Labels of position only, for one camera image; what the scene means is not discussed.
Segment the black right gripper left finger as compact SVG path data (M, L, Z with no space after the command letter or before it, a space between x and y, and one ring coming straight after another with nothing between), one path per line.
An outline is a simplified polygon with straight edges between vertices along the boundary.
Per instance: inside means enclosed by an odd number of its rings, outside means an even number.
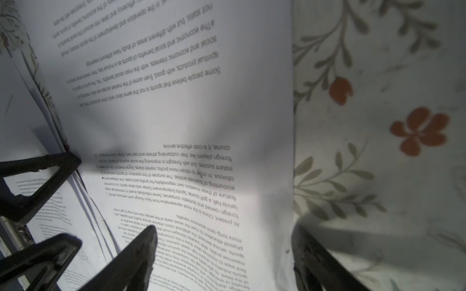
M145 228L83 291L146 291L158 244L154 225Z

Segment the printed paper sheet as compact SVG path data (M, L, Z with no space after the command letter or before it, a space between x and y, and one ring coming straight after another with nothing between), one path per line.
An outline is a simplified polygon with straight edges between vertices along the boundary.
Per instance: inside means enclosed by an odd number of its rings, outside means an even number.
M1 161L23 160L63 149L11 57L1 56ZM104 269L111 256L103 249L69 178L27 223L35 242L61 233L77 236L83 245L58 281L63 291L77 291Z
M293 291L290 1L18 1L118 247L152 291Z

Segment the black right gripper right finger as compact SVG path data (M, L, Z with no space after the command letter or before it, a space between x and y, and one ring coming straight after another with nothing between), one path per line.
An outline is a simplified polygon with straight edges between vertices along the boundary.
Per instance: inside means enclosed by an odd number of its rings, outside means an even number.
M294 227L291 245L299 291L368 291L304 227Z

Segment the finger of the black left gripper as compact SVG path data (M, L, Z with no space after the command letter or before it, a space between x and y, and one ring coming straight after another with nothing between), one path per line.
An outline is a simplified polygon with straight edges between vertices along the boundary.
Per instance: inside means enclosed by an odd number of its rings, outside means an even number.
M37 270L28 291L52 291L81 249L82 241L70 234L59 234L31 245L1 260L1 290L25 275Z
M73 174L72 152L1 162L1 216L27 224Z

